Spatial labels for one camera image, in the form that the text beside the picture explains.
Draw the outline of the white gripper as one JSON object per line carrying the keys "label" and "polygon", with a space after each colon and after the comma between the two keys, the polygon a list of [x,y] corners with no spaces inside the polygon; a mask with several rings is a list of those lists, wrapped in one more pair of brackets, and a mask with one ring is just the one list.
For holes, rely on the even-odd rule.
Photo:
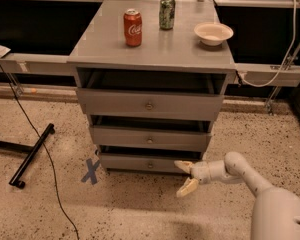
{"label": "white gripper", "polygon": [[200,184],[209,184],[212,181],[222,181],[226,176],[225,164],[222,160],[207,162],[201,161],[193,165],[191,161],[176,160],[175,166],[193,178],[187,178],[183,186],[177,191],[178,198],[195,191]]}

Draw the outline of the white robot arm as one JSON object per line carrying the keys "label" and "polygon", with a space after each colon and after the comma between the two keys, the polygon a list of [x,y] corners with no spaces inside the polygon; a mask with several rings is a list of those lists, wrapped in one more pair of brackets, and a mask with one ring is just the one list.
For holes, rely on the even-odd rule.
{"label": "white robot arm", "polygon": [[244,183],[255,197],[251,219],[251,240],[300,240],[300,198],[274,186],[238,152],[228,152],[223,160],[190,162],[176,160],[175,166],[189,175],[177,191],[184,197],[200,184],[219,181]]}

